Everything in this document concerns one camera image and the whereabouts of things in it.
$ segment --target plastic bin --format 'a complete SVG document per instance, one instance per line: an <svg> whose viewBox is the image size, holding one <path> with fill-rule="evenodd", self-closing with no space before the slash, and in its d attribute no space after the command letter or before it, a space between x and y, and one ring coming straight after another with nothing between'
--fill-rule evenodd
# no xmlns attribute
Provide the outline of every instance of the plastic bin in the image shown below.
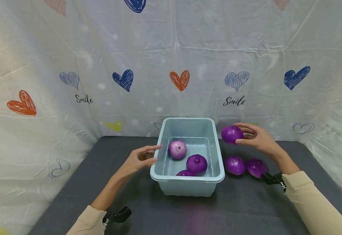
<svg viewBox="0 0 342 235"><path fill-rule="evenodd" d="M175 160L168 155L168 144L176 139L182 140L187 147L186 157ZM158 158L151 166L150 176L158 181L163 193L167 196L205 196L215 191L217 183L223 181L225 171L222 154L211 118L166 118L159 134L158 145L162 148L155 151ZM176 176L186 169L186 160L193 154L201 154L207 160L206 172L200 176Z"/></svg>

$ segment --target light blue heart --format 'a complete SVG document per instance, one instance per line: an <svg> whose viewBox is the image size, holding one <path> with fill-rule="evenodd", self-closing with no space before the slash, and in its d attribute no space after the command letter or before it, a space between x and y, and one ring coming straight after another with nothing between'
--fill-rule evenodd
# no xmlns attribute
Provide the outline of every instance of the light blue heart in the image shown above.
<svg viewBox="0 0 342 235"><path fill-rule="evenodd" d="M236 91L239 90L239 88L247 82L249 79L249 72L242 71L238 74L235 74L234 72L229 72L226 75L226 78L224 79L224 82L227 86L233 87Z"/></svg>

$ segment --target outlined heart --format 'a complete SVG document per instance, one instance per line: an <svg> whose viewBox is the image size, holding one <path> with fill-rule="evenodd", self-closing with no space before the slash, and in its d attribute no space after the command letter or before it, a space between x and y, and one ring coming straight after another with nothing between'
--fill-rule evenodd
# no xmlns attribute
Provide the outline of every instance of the outlined heart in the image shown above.
<svg viewBox="0 0 342 235"><path fill-rule="evenodd" d="M300 123L295 123L292 126L292 129L298 133L298 134L306 134L314 130L314 124L312 123L305 123L305 124L300 124Z"/></svg>
<svg viewBox="0 0 342 235"><path fill-rule="evenodd" d="M111 129L111 130L113 130L113 131L117 131L117 132L121 131L121 129L123 128L123 124L122 124L121 121L117 121L117 122L115 122L115 123L105 123L105 125L106 125L109 129Z"/></svg>
<svg viewBox="0 0 342 235"><path fill-rule="evenodd" d="M78 90L78 84L80 83L80 77L75 72L66 72L60 73L60 80L69 86L74 86Z"/></svg>
<svg viewBox="0 0 342 235"><path fill-rule="evenodd" d="M126 91L129 92L130 87L132 86L133 82L133 71L130 69L127 69L124 71L123 76L120 76L120 74L114 72L112 74L113 80L119 84L120 87L123 87Z"/></svg>
<svg viewBox="0 0 342 235"><path fill-rule="evenodd" d="M55 12L67 16L65 12L65 7L67 5L67 0L43 0L50 8L54 9Z"/></svg>
<svg viewBox="0 0 342 235"><path fill-rule="evenodd" d="M124 0L124 2L135 13L141 13L146 5L146 0Z"/></svg>
<svg viewBox="0 0 342 235"><path fill-rule="evenodd" d="M289 1L290 0L274 0L274 3L277 5L280 11L283 11Z"/></svg>
<svg viewBox="0 0 342 235"><path fill-rule="evenodd" d="M182 72L181 77L179 77L179 75L176 74L176 72L174 71L170 72L171 81L175 84L179 91L183 91L186 88L186 86L188 86L189 77L190 74L188 70Z"/></svg>
<svg viewBox="0 0 342 235"><path fill-rule="evenodd" d="M162 128L162 124L158 123L158 122L154 122L154 126L155 126L156 130L160 130Z"/></svg>
<svg viewBox="0 0 342 235"><path fill-rule="evenodd" d="M70 169L69 161L58 158L56 159L56 162L57 165L59 165L59 168L56 168L49 173L49 176L51 178L62 176Z"/></svg>
<svg viewBox="0 0 342 235"><path fill-rule="evenodd" d="M242 71L238 74L235 74L234 72L229 72L226 75L226 78L224 79L224 83L227 86L233 87L236 91L239 90L239 88L247 82L249 79L249 72Z"/></svg>
<svg viewBox="0 0 342 235"><path fill-rule="evenodd" d="M284 74L284 84L292 91L311 71L311 67L305 66L297 74L290 70Z"/></svg>
<svg viewBox="0 0 342 235"><path fill-rule="evenodd" d="M18 96L20 97L21 102L8 101L8 108L18 114L35 116L37 114L37 109L35 108L34 102L31 99L30 95L26 91L20 90Z"/></svg>

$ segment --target fabric backdrop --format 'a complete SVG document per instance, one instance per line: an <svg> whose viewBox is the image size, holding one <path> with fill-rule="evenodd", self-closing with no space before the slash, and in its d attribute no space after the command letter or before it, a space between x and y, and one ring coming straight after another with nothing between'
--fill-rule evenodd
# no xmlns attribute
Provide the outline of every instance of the fabric backdrop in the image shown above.
<svg viewBox="0 0 342 235"><path fill-rule="evenodd" d="M194 116L300 141L342 189L342 1L0 0L0 234L99 137Z"/></svg>

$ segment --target gray table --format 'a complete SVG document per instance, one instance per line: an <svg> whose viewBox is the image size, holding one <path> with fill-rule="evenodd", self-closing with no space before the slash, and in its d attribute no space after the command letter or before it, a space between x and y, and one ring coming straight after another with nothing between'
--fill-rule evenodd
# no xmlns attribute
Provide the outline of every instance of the gray table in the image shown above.
<svg viewBox="0 0 342 235"><path fill-rule="evenodd" d="M144 137L99 139L29 234L65 235L132 149L156 142L157 138ZM243 159L256 156L269 165L271 174L279 172L275 163L254 148L219 143L223 158L231 154ZM307 148L298 142L278 143L342 214L342 191ZM266 185L248 173L226 173L210 198L196 198L165 196L149 170L143 169L121 189L112 207L119 210L125 205L132 215L122 224L109 224L106 234L309 234L280 186Z"/></svg>

